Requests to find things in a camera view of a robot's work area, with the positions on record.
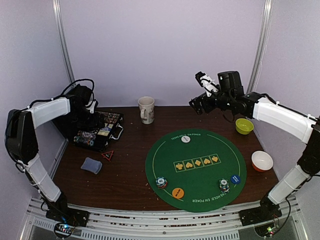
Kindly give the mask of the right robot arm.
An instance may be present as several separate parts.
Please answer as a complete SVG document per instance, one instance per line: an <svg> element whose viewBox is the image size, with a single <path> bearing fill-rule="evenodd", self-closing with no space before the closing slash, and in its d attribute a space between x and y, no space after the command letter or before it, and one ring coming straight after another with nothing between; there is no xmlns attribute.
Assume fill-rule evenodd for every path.
<svg viewBox="0 0 320 240"><path fill-rule="evenodd" d="M284 106L267 93L244 92L238 71L220 72L217 80L200 71L195 79L204 89L203 94L189 102L197 114L220 109L255 120L258 125L266 123L275 134L269 146L282 151L283 157L297 157L295 165L266 194L262 206L256 210L259 220L268 220L276 212L275 205L320 172L320 119Z"/></svg>

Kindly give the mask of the white dealer button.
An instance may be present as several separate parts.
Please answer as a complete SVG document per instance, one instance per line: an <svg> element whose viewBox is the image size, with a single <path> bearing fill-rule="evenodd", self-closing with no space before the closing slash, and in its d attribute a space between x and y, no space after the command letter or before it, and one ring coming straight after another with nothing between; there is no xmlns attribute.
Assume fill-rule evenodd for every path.
<svg viewBox="0 0 320 240"><path fill-rule="evenodd" d="M183 143L189 143L191 141L191 138L188 135L184 135L181 137L181 141Z"/></svg>

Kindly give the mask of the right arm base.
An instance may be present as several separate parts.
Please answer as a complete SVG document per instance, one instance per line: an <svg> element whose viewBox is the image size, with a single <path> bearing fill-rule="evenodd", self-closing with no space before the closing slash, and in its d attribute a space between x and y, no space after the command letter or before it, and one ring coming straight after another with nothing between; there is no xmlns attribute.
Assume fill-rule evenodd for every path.
<svg viewBox="0 0 320 240"><path fill-rule="evenodd" d="M280 206L267 198L262 199L258 207L244 209L239 212L240 221L243 226L270 221L274 217L281 217L282 215Z"/></svg>

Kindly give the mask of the orange big blind button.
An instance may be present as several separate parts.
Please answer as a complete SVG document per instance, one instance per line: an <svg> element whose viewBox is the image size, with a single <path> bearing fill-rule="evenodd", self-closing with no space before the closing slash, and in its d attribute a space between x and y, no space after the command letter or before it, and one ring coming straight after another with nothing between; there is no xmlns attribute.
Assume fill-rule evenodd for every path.
<svg viewBox="0 0 320 240"><path fill-rule="evenodd" d="M182 199L185 195L185 192L182 188L176 187L172 190L171 194L175 199Z"/></svg>

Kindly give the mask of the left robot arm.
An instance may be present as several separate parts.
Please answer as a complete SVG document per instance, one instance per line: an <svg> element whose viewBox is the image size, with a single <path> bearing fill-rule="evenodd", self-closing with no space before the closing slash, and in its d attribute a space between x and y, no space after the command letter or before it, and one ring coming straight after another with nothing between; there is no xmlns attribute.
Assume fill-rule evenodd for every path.
<svg viewBox="0 0 320 240"><path fill-rule="evenodd" d="M72 141L78 131L99 128L101 120L95 111L98 103L93 90L78 84L58 96L35 100L24 109L12 109L8 113L6 150L19 170L26 173L32 185L50 202L55 203L62 193L40 160L36 129L53 122L60 133Z"/></svg>

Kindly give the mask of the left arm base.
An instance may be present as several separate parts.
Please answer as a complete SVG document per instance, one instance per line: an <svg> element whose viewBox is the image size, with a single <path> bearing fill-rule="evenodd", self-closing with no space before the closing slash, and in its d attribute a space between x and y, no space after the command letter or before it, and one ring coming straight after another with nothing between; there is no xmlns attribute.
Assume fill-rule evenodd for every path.
<svg viewBox="0 0 320 240"><path fill-rule="evenodd" d="M48 219L68 224L72 227L86 227L90 213L86 210L79 210L70 207L67 207L66 211L62 211L54 205L49 204L45 216Z"/></svg>

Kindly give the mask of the poker chip stack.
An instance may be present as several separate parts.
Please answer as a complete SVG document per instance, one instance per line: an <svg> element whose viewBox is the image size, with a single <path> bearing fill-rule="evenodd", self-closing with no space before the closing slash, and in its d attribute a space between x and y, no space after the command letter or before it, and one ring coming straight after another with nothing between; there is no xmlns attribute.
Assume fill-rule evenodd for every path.
<svg viewBox="0 0 320 240"><path fill-rule="evenodd" d="M155 184L156 184L157 188L164 189L168 185L168 181L165 177L159 176L156 178Z"/></svg>
<svg viewBox="0 0 320 240"><path fill-rule="evenodd" d="M222 178L219 181L219 189L222 193L226 194L230 192L230 186L229 186L229 182Z"/></svg>

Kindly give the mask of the blue small blind button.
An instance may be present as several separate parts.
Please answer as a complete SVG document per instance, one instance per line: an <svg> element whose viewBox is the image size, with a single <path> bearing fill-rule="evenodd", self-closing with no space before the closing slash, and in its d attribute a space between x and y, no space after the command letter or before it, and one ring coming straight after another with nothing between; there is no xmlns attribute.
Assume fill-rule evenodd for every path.
<svg viewBox="0 0 320 240"><path fill-rule="evenodd" d="M232 175L232 176L230 177L230 181L231 181L233 184L238 185L238 184L241 183L241 178L240 178L239 175L234 174L234 175Z"/></svg>

